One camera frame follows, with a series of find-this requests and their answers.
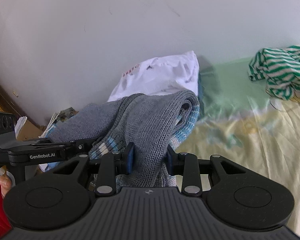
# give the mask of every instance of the ribbed gray panel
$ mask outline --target ribbed gray panel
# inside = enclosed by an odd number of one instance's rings
[[[54,231],[15,228],[4,240],[297,240],[287,228],[246,232],[215,219],[198,198],[183,196],[177,188],[123,188],[100,198],[76,223]]]

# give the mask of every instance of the bed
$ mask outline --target bed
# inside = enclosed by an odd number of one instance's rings
[[[287,187],[295,199],[288,227],[300,236],[300,98],[271,98],[265,82],[248,79],[249,61],[201,70],[205,117],[176,152],[220,154]],[[202,187],[210,188],[207,176]]]

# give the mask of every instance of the striped garment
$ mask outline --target striped garment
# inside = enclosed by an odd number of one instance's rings
[[[284,100],[300,97],[300,45],[261,49],[249,63],[251,81],[266,79],[266,92]]]

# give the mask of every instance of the white wall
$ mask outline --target white wall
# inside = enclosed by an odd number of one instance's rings
[[[39,124],[105,102],[151,57],[220,63],[298,43],[300,0],[0,0],[0,84]]]

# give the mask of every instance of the white garment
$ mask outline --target white garment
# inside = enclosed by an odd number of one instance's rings
[[[122,74],[108,102],[136,93],[168,95],[183,89],[198,96],[198,74],[199,63],[193,51],[151,58]]]

